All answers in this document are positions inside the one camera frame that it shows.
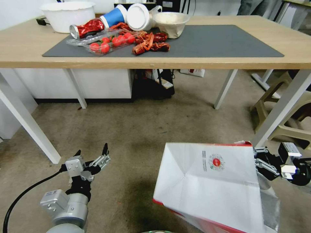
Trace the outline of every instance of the white table leg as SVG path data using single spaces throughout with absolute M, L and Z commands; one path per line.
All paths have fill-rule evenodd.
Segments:
M 60 155 L 42 132 L 36 121 L 33 119 L 29 111 L 17 97 L 8 82 L 0 73 L 0 99 L 21 123 L 24 129 L 30 134 L 34 141 L 43 150 L 52 163 L 57 164 L 61 159 Z
M 78 82 L 77 82 L 77 80 L 76 80 L 76 78 L 74 76 L 74 73 L 72 72 L 71 69 L 63 69 L 63 70 L 64 70 L 68 80 L 70 81 L 73 90 L 76 92 L 77 99 L 79 100 L 79 103 L 81 104 L 81 107 L 83 109 L 86 109 L 87 104 L 85 102 L 85 99 L 84 99 L 84 96 L 82 94 L 82 91 L 81 91 L 81 89 L 80 89 L 80 87 L 78 85 Z
M 223 102 L 227 92 L 228 92 L 228 89 L 236 75 L 238 70 L 229 70 L 229 73 L 228 73 L 228 76 L 226 78 L 226 81 L 224 82 L 223 84 L 223 87 L 221 88 L 221 91 L 217 97 L 217 100 L 216 100 L 216 103 L 214 104 L 214 108 L 215 109 L 219 109 L 220 108 L 220 105 L 221 103 Z
M 262 86 L 263 89 L 268 90 L 270 86 L 267 84 L 267 80 L 272 74 L 273 70 L 266 70 L 263 77 L 261 78 L 257 73 L 252 73 L 251 76 L 258 82 L 260 86 Z M 274 98 L 280 98 L 280 95 L 277 93 L 273 94 Z
M 255 148 L 264 144 L 310 84 L 311 70 L 300 70 L 251 140 Z

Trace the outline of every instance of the white bowl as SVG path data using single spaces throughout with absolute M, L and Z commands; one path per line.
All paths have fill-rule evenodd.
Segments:
M 95 3 L 62 2 L 47 3 L 40 7 L 54 31 L 69 33 L 70 25 L 82 25 L 95 18 Z
M 153 16 L 156 25 L 163 32 L 168 34 L 169 38 L 178 38 L 189 21 L 190 16 L 177 12 L 161 12 Z

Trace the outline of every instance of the cherry tomato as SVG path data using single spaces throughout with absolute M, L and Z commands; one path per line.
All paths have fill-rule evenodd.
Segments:
M 101 41 L 102 41 L 103 43 L 109 43 L 109 42 L 110 42 L 110 40 L 109 40 L 108 37 L 103 37 L 103 38 L 101 39 Z
M 124 37 L 126 38 L 127 42 L 132 44 L 135 41 L 135 37 L 131 33 L 125 33 Z
M 101 50 L 102 53 L 108 53 L 109 49 L 110 49 L 110 46 L 107 43 L 102 43 L 100 45 L 100 50 Z
M 125 37 L 122 36 L 122 35 L 119 35 L 119 36 L 118 36 L 118 40 L 121 42 L 121 44 L 124 44 L 125 41 L 126 41 Z
M 112 43 L 114 47 L 118 47 L 121 45 L 121 41 L 116 37 L 112 39 Z
M 98 43 L 90 44 L 90 49 L 94 52 L 97 52 L 99 50 L 99 44 Z

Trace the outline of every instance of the wooden tabletop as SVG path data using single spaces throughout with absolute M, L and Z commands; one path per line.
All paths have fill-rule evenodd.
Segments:
M 67 34 L 30 20 L 0 31 L 0 68 L 311 69 L 311 37 L 259 16 L 194 16 L 188 25 L 233 24 L 284 54 L 282 58 L 42 57 Z
M 301 2 L 301 1 L 297 1 L 297 0 L 282 0 L 282 1 L 311 7 L 311 2 Z

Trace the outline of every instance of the beige chair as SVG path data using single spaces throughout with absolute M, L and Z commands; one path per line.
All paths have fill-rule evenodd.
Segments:
M 254 109 L 257 110 L 259 116 L 259 124 L 256 127 L 255 131 L 259 126 L 264 122 L 268 116 L 268 112 L 265 108 L 265 102 L 277 102 L 279 99 L 272 97 L 272 95 L 284 84 L 289 85 L 292 79 L 288 73 L 284 73 L 275 83 L 273 83 L 270 88 L 265 92 L 265 94 L 259 99 L 259 101 L 251 108 L 251 111 Z M 292 138 L 303 139 L 309 142 L 309 145 L 305 149 L 311 149 L 311 132 L 303 129 L 296 129 L 289 126 L 285 126 L 285 123 L 291 118 L 294 117 L 299 121 L 302 121 L 304 118 L 311 116 L 311 92 L 305 91 L 300 99 L 295 103 L 294 107 L 290 112 L 284 117 L 282 122 L 276 127 L 276 129 L 269 136 L 269 140 L 272 138 L 285 135 Z

